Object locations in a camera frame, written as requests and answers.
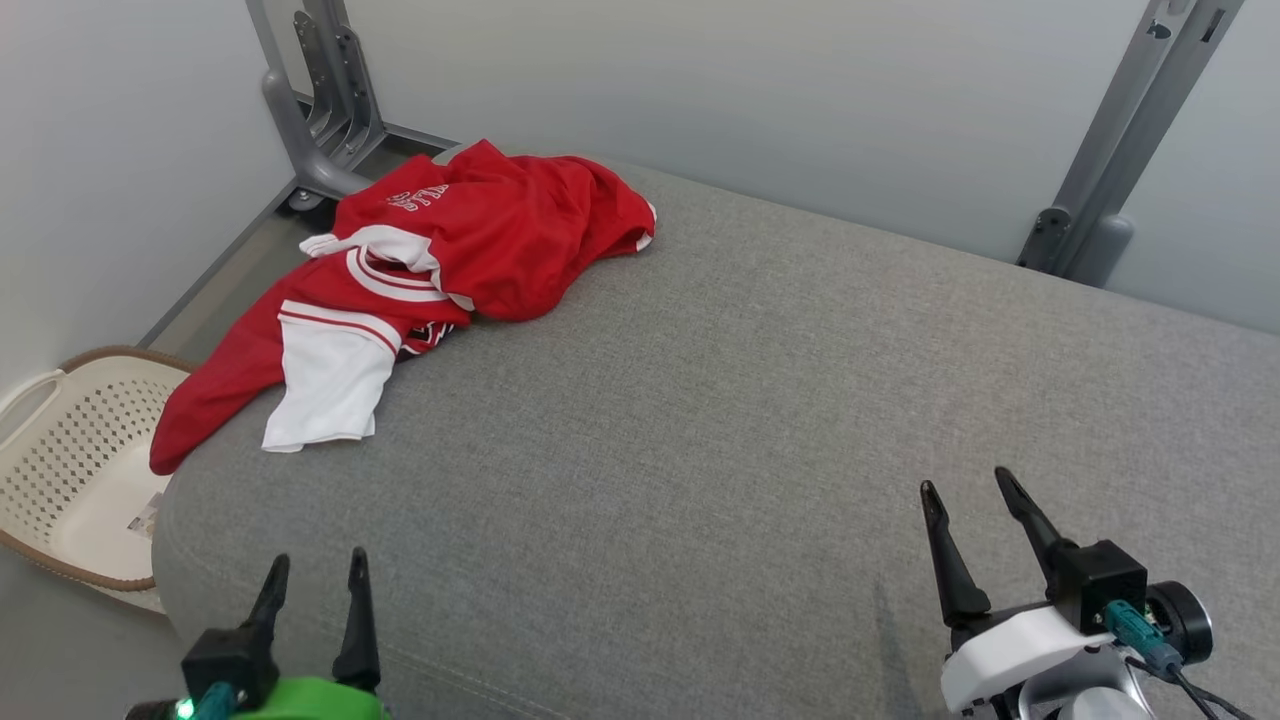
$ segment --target red clothing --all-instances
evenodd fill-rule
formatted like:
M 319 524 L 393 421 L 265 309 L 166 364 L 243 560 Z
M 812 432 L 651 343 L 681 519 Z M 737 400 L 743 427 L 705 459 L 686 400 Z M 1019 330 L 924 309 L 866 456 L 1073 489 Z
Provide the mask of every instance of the red clothing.
M 275 283 L 170 396 L 151 469 L 170 474 L 262 389 L 284 380 L 264 447 L 372 434 L 397 352 L 421 354 L 470 311 L 509 322 L 554 307 L 589 264 L 636 252 L 654 213 L 580 158 L 507 158 L 489 142 L 447 167 L 412 158 L 338 204 L 314 259 Z

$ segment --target basket handle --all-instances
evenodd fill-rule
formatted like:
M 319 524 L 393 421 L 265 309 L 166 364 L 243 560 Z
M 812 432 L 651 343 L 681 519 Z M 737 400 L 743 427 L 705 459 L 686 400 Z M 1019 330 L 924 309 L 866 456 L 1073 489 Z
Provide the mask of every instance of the basket handle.
M 40 407 L 37 407 L 35 413 L 32 413 L 26 420 L 23 420 L 22 425 L 18 425 L 18 429 L 15 429 L 13 433 L 9 434 L 9 437 L 4 438 L 4 441 L 0 442 L 0 452 L 4 452 L 13 441 L 18 439 L 18 437 L 20 437 L 22 433 L 26 432 L 27 428 L 36 421 L 36 418 L 40 418 L 40 415 L 44 414 L 44 411 L 47 410 L 50 405 L 52 405 L 54 400 L 56 400 L 58 395 L 63 391 L 63 380 L 65 379 L 67 379 L 67 373 L 61 370 L 50 370 L 42 375 L 36 375 L 35 378 L 31 378 L 29 380 L 22 383 L 20 386 L 17 387 L 17 389 L 10 392 L 8 397 L 0 400 L 0 424 L 4 424 L 4 421 L 9 418 L 9 414 L 13 413 L 13 409 L 20 405 L 23 400 L 27 400 L 32 393 L 35 393 L 36 391 L 50 383 L 52 383 L 54 386 L 54 392 L 49 393 L 49 397 L 46 397 L 45 401 L 40 404 Z

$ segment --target white wall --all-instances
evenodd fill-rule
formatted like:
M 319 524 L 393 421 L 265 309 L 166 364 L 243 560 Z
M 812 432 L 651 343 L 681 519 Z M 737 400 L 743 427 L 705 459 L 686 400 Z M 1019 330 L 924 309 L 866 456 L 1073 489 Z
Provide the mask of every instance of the white wall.
M 1014 260 L 1143 0 L 348 0 L 388 122 Z
M 1231 23 L 1125 204 L 1108 290 L 1280 333 L 1277 27 L 1274 0 Z
M 243 3 L 9 3 L 0 393 L 134 343 L 291 181 Z

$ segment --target gray sofa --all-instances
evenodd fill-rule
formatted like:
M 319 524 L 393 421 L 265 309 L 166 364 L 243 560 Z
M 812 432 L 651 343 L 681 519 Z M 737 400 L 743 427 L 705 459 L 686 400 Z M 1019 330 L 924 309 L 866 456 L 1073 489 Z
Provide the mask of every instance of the gray sofa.
M 365 442 L 260 451 L 274 391 L 187 460 L 154 548 L 184 639 L 288 552 L 275 655 L 328 676 L 361 544 L 399 717 L 941 717 L 918 487 L 997 607 L 1033 601 L 1002 464 L 1196 591 L 1193 682 L 1275 712 L 1280 338 L 611 165 L 644 254 L 399 365 Z

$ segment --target green led light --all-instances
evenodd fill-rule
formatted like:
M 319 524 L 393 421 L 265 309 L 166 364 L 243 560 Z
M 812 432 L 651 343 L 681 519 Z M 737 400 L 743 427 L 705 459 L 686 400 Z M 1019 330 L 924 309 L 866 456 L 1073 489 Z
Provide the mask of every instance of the green led light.
M 196 701 L 188 697 L 187 700 L 178 703 L 178 707 L 174 708 L 174 712 L 178 715 L 178 720 L 191 720 L 192 717 L 196 716 Z

